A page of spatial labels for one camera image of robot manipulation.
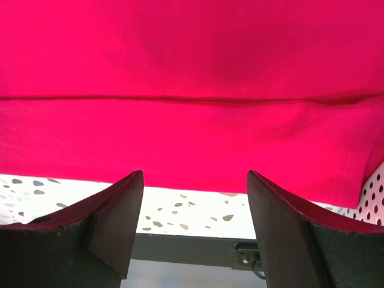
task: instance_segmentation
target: metal bracket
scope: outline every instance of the metal bracket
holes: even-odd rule
[[[259,247],[256,243],[237,243],[236,251],[236,267],[232,269],[252,270],[252,264],[258,271],[263,271]]]

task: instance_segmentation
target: white fabric with black dots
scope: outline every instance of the white fabric with black dots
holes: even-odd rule
[[[362,188],[359,206],[343,208],[339,213],[349,218],[384,226],[384,162]]]

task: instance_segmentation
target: speckled floor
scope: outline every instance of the speckled floor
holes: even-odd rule
[[[0,175],[0,182],[0,224],[26,224],[110,185],[14,175]],[[322,206],[334,212],[341,210],[330,205]],[[144,190],[137,232],[243,239],[256,237],[246,194],[151,187]]]

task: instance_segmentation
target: metal bar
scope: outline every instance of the metal bar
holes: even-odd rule
[[[238,263],[236,245],[257,244],[256,240],[193,236],[136,234],[132,259],[193,265],[230,267],[251,271]]]

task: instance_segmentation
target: pink fabric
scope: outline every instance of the pink fabric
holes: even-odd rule
[[[253,169],[354,207],[384,160],[381,1],[0,11],[0,173],[113,182],[143,169],[146,185],[241,193]]]

